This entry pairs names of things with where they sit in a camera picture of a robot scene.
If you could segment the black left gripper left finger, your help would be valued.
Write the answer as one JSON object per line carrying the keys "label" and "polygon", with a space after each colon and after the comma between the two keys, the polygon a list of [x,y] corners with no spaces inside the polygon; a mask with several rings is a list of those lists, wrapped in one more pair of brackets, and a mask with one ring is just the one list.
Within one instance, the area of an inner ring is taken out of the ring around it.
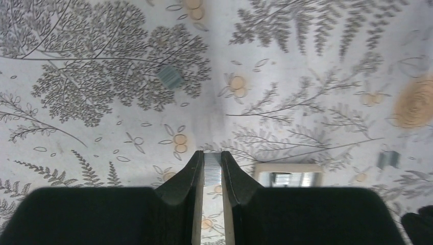
{"label": "black left gripper left finger", "polygon": [[184,168],[159,186],[155,244],[200,244],[204,152],[196,151]]}

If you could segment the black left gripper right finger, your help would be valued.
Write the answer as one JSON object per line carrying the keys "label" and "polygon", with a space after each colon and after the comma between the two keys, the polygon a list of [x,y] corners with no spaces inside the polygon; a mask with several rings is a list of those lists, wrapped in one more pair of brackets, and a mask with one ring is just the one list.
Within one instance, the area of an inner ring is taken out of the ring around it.
{"label": "black left gripper right finger", "polygon": [[229,151],[221,152],[223,208],[226,244],[258,244],[257,203],[261,185],[244,172]]}

